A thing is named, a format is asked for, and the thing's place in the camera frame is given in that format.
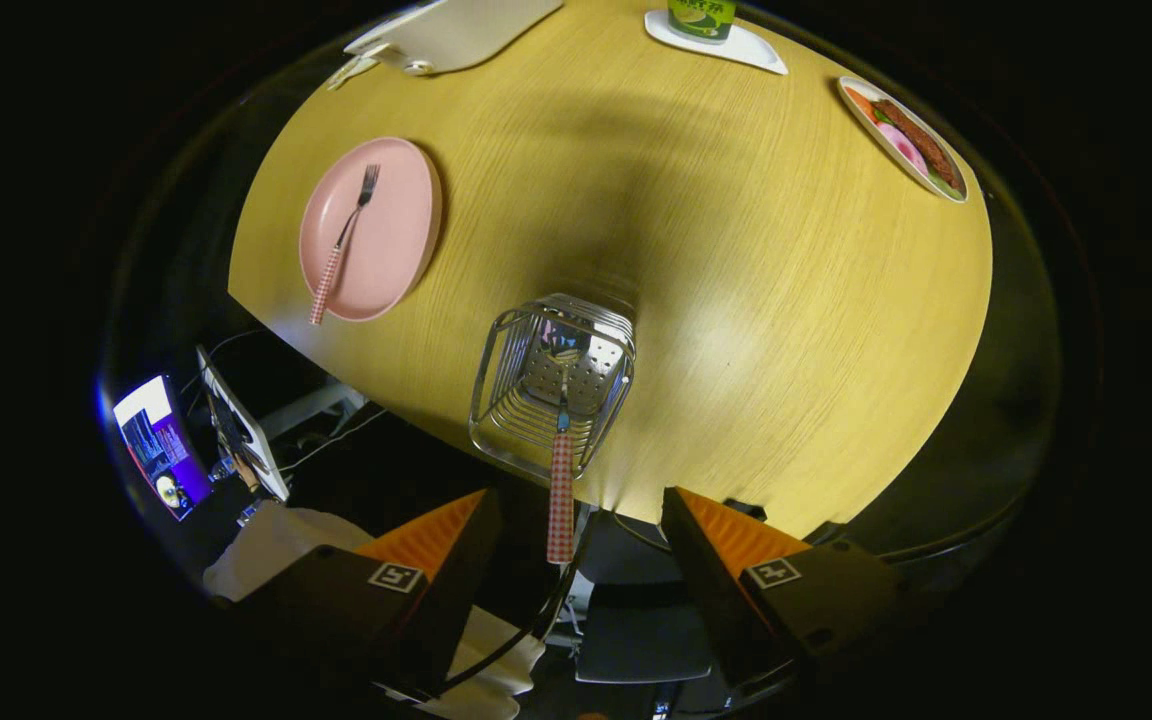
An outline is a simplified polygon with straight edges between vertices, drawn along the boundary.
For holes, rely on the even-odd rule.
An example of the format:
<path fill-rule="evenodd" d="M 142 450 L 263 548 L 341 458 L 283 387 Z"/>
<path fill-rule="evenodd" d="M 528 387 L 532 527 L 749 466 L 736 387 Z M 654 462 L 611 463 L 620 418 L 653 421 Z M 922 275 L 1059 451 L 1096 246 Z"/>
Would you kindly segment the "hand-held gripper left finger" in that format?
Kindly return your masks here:
<path fill-rule="evenodd" d="M 497 492 L 480 488 L 353 550 L 314 544 L 251 592 L 211 601 L 279 666 L 430 700 L 449 685 L 500 528 Z"/>

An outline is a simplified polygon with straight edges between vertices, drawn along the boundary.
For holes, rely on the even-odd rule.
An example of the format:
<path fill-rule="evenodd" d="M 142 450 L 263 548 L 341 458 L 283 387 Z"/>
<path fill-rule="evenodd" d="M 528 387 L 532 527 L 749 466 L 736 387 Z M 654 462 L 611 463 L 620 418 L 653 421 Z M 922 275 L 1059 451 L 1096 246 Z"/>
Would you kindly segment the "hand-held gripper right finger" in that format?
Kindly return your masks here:
<path fill-rule="evenodd" d="M 859 544 L 809 544 L 690 488 L 664 491 L 660 526 L 735 691 L 836 674 L 908 606 L 905 578 Z"/>

